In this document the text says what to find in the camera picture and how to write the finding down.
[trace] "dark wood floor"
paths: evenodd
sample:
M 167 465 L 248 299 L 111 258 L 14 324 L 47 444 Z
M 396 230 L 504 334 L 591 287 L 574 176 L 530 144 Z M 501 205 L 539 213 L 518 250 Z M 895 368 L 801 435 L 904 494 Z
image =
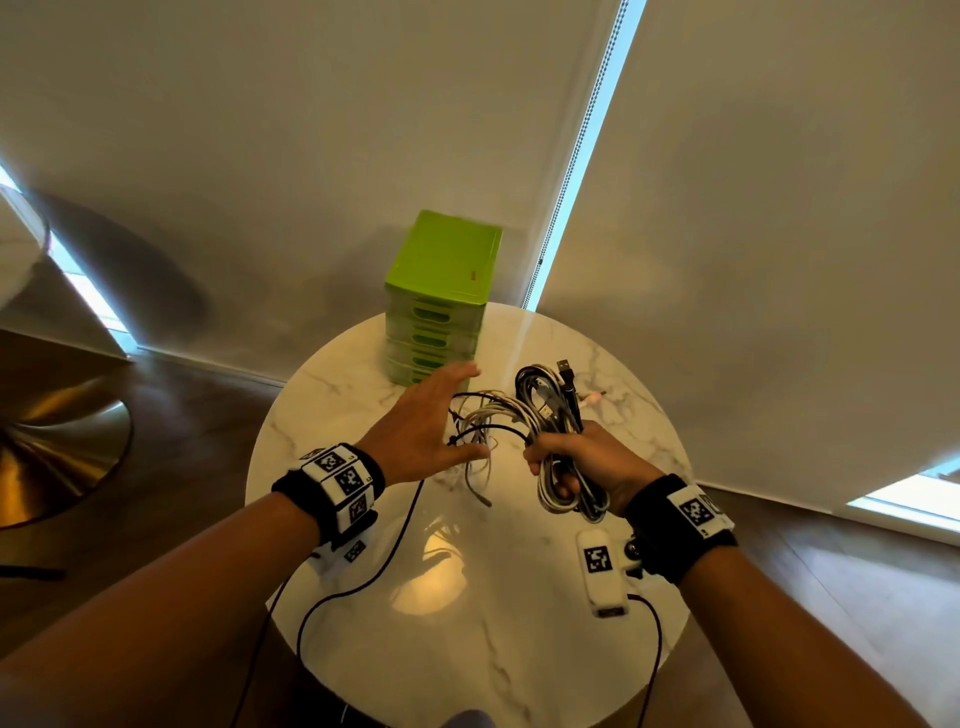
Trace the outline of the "dark wood floor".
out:
M 243 505 L 247 462 L 277 389 L 145 359 L 113 375 L 135 433 L 103 487 L 45 522 L 0 531 L 0 563 L 67 569 L 62 582 L 0 580 L 0 654 Z M 747 553 L 877 667 L 934 726 L 960 724 L 960 549 L 748 497 L 714 492 Z M 258 624 L 160 697 L 152 724 L 227 726 Z M 261 655 L 246 726 L 339 722 L 342 708 L 276 632 Z M 746 726 L 691 621 L 663 667 L 648 726 Z M 636 705 L 605 721 L 627 726 Z M 362 723 L 350 714 L 347 723 Z

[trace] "tangled white cable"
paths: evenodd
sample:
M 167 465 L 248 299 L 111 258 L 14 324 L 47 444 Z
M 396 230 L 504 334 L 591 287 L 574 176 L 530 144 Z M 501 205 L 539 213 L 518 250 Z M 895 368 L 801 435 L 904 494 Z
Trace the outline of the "tangled white cable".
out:
M 454 414 L 457 435 L 468 430 L 473 431 L 473 442 L 486 443 L 488 433 L 493 427 L 510 429 L 523 437 L 527 445 L 533 443 L 542 432 L 579 433 L 583 431 L 580 422 L 580 409 L 577 404 L 576 390 L 573 387 L 573 373 L 566 364 L 560 362 L 563 376 L 558 375 L 542 364 L 523 367 L 516 373 L 516 395 L 511 397 L 499 390 L 461 392 L 455 397 L 463 398 L 460 408 Z M 476 409 L 464 414 L 467 398 L 478 398 L 482 402 Z M 525 425 L 527 434 L 504 425 L 494 425 L 492 419 L 504 416 L 514 423 Z M 580 492 L 569 493 L 562 489 L 560 477 L 571 473 L 580 481 Z M 467 486 L 470 491 L 486 505 L 490 501 L 478 494 L 469 481 L 469 465 L 466 470 Z M 610 506 L 607 493 L 590 481 L 569 458 L 548 455 L 540 465 L 537 480 L 537 495 L 540 505 L 550 513 L 568 513 L 579 511 L 591 523 L 603 520 Z

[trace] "person's right hand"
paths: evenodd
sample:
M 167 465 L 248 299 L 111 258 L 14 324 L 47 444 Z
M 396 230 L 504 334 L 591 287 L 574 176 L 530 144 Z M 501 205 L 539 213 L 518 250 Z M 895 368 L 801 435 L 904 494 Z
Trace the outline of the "person's right hand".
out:
M 580 472 L 610 494 L 610 512 L 622 516 L 627 505 L 642 489 L 664 475 L 659 468 L 631 452 L 607 430 L 584 420 L 582 435 L 543 432 L 523 457 L 530 472 L 540 474 L 540 463 L 548 454 L 572 457 Z M 580 492 L 580 482 L 572 473 L 561 475 L 560 484 L 571 493 Z

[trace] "baseboard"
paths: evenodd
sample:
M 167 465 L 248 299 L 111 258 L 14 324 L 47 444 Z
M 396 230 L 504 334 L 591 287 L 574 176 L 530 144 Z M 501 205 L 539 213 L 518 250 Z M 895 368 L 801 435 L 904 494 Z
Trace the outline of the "baseboard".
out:
M 198 359 L 193 356 L 183 356 L 182 354 L 178 353 L 166 352 L 165 350 L 157 349 L 156 347 L 147 347 L 143 344 L 140 344 L 139 349 L 147 355 L 154 356 L 157 359 L 172 361 L 175 364 L 182 364 L 187 367 L 194 367 L 195 369 L 204 369 L 208 372 L 216 372 L 217 374 L 236 376 L 240 379 L 248 379 L 250 381 L 260 382 L 261 384 L 269 384 L 272 387 L 282 388 L 286 384 L 285 381 L 259 375 L 256 372 L 248 372 L 245 369 L 227 367 L 223 364 L 217 364 L 216 362 L 207 361 L 206 359 Z
M 927 539 L 928 541 L 937 541 L 941 544 L 949 544 L 950 546 L 960 546 L 960 533 L 950 531 L 946 528 L 937 528 L 936 526 L 926 525 L 925 523 L 916 523 L 913 521 L 908 521 L 907 519 L 900 519 L 895 516 L 887 516 L 886 514 L 875 513 L 873 511 L 864 510 L 863 508 L 854 508 L 851 505 L 841 505 L 831 511 L 827 508 L 821 508 L 820 506 L 811 505 L 809 503 L 801 503 L 796 500 L 791 500 L 790 498 L 768 496 L 763 493 L 755 493 L 754 491 L 748 491 L 742 488 L 731 488 L 727 485 L 710 483 L 705 480 L 698 480 L 697 482 L 701 486 L 707 488 L 716 488 L 718 491 L 728 491 L 730 493 L 737 493 L 741 496 L 772 500 L 775 503 L 792 505 L 795 508 L 803 508 L 807 511 L 823 513 L 827 516 L 845 519 L 846 521 L 866 523 L 867 525 L 876 526 L 877 528 L 885 528 L 888 531 L 906 533 L 910 536 L 917 536 L 922 539 Z
M 826 508 L 821 508 L 818 505 L 811 505 L 810 503 L 801 503 L 798 500 L 791 500 L 790 498 L 768 496 L 763 493 L 755 493 L 754 491 L 744 490 L 743 488 L 731 488 L 729 485 L 720 485 L 720 483 L 711 483 L 707 480 L 697 480 L 701 486 L 705 488 L 716 488 L 718 491 L 728 491 L 729 493 L 736 493 L 739 496 L 750 496 L 758 497 L 763 500 L 772 500 L 775 503 L 782 503 L 783 505 L 792 505 L 794 508 L 803 508 L 806 511 L 816 511 L 817 513 L 824 513 L 828 516 L 832 516 L 832 511 L 829 511 Z

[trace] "green drawer unit top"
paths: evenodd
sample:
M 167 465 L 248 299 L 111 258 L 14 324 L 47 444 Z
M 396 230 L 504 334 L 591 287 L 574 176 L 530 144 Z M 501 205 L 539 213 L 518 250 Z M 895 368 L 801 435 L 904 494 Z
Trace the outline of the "green drawer unit top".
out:
M 387 274 L 387 289 L 485 305 L 501 233 L 493 225 L 422 210 Z

